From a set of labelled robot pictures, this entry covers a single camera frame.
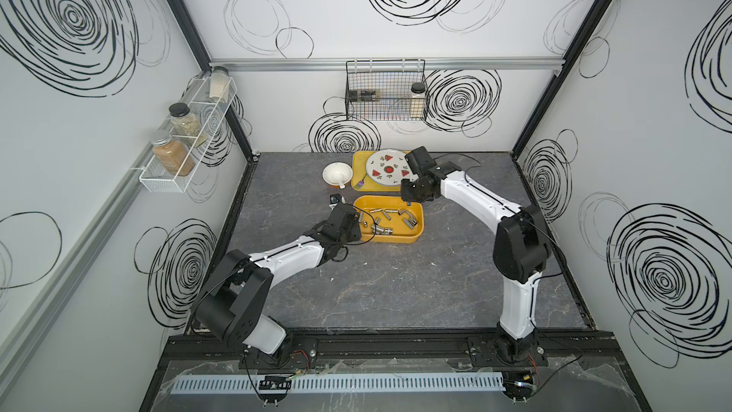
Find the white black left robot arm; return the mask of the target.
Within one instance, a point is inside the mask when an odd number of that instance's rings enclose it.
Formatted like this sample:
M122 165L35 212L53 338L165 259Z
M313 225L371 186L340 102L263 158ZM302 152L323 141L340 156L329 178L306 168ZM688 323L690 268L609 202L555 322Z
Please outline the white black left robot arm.
M334 261L360 240L358 210L339 202L328 219L296 240L265 252L228 252L201 286L192 314L232 349L253 347L269 356L278 355L288 344L288 331L263 314L272 288Z

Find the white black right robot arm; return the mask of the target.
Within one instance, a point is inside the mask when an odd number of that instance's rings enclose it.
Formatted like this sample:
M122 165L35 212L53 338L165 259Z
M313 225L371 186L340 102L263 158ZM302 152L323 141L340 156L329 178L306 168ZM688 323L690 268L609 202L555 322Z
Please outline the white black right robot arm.
M541 209L521 206L488 190L450 161L438 163L424 147L406 155L413 180L402 179L405 202L446 198L476 217L495 235L493 261L503 276L503 299L495 347L503 364L530 358L537 345L539 281L552 256L551 238Z

